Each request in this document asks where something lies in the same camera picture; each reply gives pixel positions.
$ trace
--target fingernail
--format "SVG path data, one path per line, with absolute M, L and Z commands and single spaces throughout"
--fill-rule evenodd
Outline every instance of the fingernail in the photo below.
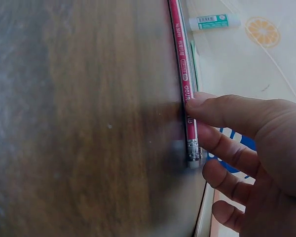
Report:
M 200 107 L 207 99 L 215 98 L 215 95 L 204 92 L 197 92 L 195 93 L 194 97 L 195 98 L 190 99 L 187 103 L 187 106 L 190 108 Z
M 200 107 L 204 102 L 205 100 L 202 99 L 190 99 L 187 103 L 187 106 L 190 108 L 197 108 Z

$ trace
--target pencil eraser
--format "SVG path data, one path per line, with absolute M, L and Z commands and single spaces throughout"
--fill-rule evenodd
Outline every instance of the pencil eraser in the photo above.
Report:
M 199 168 L 200 166 L 199 166 L 199 160 L 196 160 L 196 161 L 189 161 L 188 162 L 188 167 L 190 168 L 190 169 L 197 169 L 197 168 Z

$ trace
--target glue stick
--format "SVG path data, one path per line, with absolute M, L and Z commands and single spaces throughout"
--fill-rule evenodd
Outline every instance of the glue stick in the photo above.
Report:
M 236 14 L 200 16 L 196 18 L 190 18 L 189 23 L 193 31 L 241 26 L 241 21 Z

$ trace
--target hand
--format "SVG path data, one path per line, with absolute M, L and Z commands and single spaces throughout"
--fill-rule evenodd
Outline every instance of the hand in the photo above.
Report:
M 212 208 L 215 218 L 241 237 L 296 237 L 296 104 L 197 93 L 186 110 L 201 122 L 203 148 L 256 179 L 254 185 L 246 184 L 217 160 L 208 161 L 203 169 L 206 181 L 246 207 L 243 213 L 218 201 Z M 214 127 L 229 127 L 254 139 L 258 152 Z

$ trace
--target finger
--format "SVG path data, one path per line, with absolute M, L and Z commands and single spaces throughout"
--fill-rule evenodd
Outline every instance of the finger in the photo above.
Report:
M 206 93 L 196 93 L 186 107 L 195 119 L 214 127 L 229 127 L 251 138 L 268 122 L 295 109 L 295 103 L 284 100 L 279 103 L 235 95 L 215 97 Z
M 208 161 L 203 168 L 205 180 L 229 199 L 246 205 L 252 185 L 241 182 L 229 173 L 216 159 Z
M 212 213 L 219 223 L 240 232 L 245 216 L 242 211 L 225 201 L 217 201 L 213 204 Z
M 215 128 L 198 123 L 198 142 L 208 152 L 219 157 L 232 167 L 256 178 L 260 161 L 255 151 L 224 136 Z

